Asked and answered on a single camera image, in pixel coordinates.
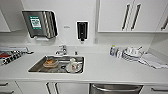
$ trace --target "upper cabinet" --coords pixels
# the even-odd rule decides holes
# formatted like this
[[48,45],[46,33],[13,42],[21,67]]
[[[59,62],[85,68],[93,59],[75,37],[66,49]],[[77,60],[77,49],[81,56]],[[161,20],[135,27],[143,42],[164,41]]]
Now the upper cabinet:
[[168,4],[167,7],[163,13],[162,19],[160,20],[160,23],[158,25],[156,32],[166,32],[168,33]]
[[21,0],[0,0],[0,32],[25,29]]
[[98,32],[155,32],[168,0],[100,0]]

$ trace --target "black soap dispenser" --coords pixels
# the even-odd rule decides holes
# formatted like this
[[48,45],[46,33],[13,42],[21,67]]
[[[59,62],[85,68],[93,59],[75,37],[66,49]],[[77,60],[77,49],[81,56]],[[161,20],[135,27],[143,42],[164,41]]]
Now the black soap dispenser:
[[84,42],[87,39],[88,22],[77,22],[78,39]]

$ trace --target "white cabinet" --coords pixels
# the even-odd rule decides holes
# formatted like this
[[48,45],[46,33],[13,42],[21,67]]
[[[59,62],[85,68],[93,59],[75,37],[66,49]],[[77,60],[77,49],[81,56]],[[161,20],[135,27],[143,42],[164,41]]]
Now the white cabinet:
[[10,32],[10,29],[5,21],[5,18],[0,10],[0,32]]
[[100,0],[98,32],[155,32],[168,0]]
[[89,84],[57,83],[58,94],[89,94]]
[[140,94],[168,94],[168,86],[143,86]]
[[22,94],[15,81],[0,81],[0,94]]
[[55,94],[50,93],[49,84],[47,82],[21,82],[17,84],[23,94]]
[[89,94],[89,84],[17,81],[23,94]]
[[21,0],[0,0],[0,32],[25,29]]
[[165,32],[168,33],[168,4],[167,7],[163,13],[162,19],[160,20],[160,23],[158,25],[156,32]]
[[98,32],[126,31],[134,0],[100,0]]

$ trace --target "cup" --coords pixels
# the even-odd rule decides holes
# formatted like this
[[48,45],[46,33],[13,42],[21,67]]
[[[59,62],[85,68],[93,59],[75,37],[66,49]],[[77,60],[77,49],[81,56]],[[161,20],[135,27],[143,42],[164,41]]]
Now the cup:
[[133,48],[132,49],[132,54],[133,55],[138,55],[139,54],[139,50],[137,48]]
[[78,62],[71,63],[72,70],[77,70],[78,66],[79,66]]
[[133,49],[132,47],[127,47],[127,53],[131,54],[132,53],[132,49]]

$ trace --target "faucet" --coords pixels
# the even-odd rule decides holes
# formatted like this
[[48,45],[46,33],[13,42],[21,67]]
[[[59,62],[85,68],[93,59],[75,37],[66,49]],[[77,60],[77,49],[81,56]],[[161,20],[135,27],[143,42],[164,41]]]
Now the faucet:
[[56,54],[63,53],[63,55],[67,55],[66,45],[61,45],[61,46],[59,46],[59,47],[62,47],[62,48],[61,48],[62,51],[57,51]]

